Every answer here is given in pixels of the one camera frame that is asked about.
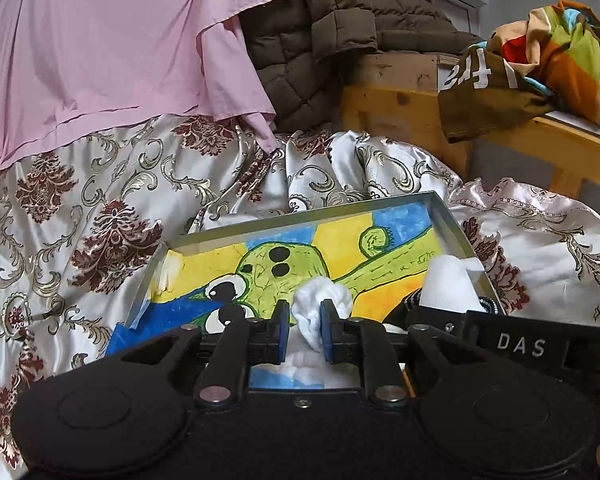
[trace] white satin fabric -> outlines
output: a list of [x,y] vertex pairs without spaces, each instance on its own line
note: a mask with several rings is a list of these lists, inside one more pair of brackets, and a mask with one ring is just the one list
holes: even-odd
[[266,155],[235,125],[161,116],[0,176],[0,480],[24,471],[17,394],[101,356],[158,243],[190,229],[435,190],[510,313],[600,326],[600,217],[585,205],[507,179],[463,186],[423,150],[364,133],[278,145]]

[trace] cartoon eye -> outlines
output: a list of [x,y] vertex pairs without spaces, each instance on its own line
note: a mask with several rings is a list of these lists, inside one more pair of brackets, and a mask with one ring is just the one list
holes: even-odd
[[205,330],[209,334],[218,334],[223,332],[224,327],[233,320],[243,317],[255,317],[255,314],[248,306],[237,303],[227,304],[209,314],[205,321]]
[[226,274],[209,282],[205,287],[205,296],[210,300],[231,303],[240,298],[247,290],[247,283],[238,274]]

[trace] screw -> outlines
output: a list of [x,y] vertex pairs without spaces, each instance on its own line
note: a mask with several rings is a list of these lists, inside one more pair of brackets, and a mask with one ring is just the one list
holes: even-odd
[[309,399],[300,399],[299,397],[294,399],[294,404],[303,410],[307,409],[311,406],[311,401]]
[[200,390],[198,396],[206,402],[218,403],[231,397],[231,390],[224,386],[207,386]]
[[384,402],[399,402],[407,397],[407,392],[400,386],[388,384],[386,386],[378,386],[375,391],[376,397]]

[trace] drawing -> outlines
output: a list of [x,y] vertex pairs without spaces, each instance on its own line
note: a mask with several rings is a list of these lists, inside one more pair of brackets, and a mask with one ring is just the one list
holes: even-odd
[[139,342],[184,322],[215,333],[235,316],[270,317],[278,300],[292,303],[296,287],[314,276],[351,291],[352,315],[383,320],[422,286],[429,259],[442,252],[419,202],[253,235],[183,257],[173,290],[152,298],[135,331],[116,328],[110,346],[129,338]]

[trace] pink fabric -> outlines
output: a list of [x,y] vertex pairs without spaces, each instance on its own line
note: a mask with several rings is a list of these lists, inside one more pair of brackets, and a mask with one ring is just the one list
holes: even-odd
[[270,152],[274,109],[236,17],[267,1],[0,0],[0,170],[167,113],[248,115]]

